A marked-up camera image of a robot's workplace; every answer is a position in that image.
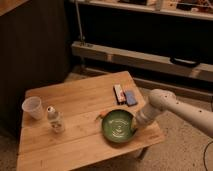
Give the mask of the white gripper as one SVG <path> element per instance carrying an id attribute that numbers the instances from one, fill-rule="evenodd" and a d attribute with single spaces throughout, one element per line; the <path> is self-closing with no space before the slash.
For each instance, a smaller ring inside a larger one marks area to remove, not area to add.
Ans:
<path id="1" fill-rule="evenodd" d="M 131 120 L 131 130 L 144 129 L 151 125 L 155 118 L 161 114 L 161 111 L 151 104 L 145 104 L 139 111 L 136 112 L 135 118 Z"/>

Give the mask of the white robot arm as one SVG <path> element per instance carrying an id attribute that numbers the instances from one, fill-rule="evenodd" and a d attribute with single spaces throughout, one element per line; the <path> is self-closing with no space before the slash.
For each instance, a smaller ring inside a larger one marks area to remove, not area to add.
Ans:
<path id="1" fill-rule="evenodd" d="M 213 112 L 181 102 L 173 92 L 162 89 L 150 91 L 148 102 L 136 112 L 132 119 L 131 128 L 145 128 L 165 111 L 174 113 L 213 138 Z"/>

